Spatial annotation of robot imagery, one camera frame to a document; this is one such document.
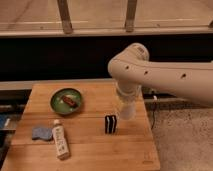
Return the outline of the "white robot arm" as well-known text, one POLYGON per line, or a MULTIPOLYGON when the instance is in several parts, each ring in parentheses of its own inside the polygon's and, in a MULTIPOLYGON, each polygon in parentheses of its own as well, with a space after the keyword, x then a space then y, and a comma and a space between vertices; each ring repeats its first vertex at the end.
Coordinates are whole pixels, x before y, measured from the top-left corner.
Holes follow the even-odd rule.
POLYGON ((132 43, 108 63, 122 101, 133 101, 145 86, 213 106, 213 62, 151 62, 148 49, 132 43))

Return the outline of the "white robot wrist gripper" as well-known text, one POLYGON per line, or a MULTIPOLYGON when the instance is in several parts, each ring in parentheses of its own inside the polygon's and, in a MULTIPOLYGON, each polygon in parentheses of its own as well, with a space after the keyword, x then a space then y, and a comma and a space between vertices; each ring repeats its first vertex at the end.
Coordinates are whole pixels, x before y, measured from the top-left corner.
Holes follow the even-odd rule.
POLYGON ((116 92, 118 96, 125 100, 135 100, 140 93, 141 86, 134 83, 118 81, 116 84, 116 92))

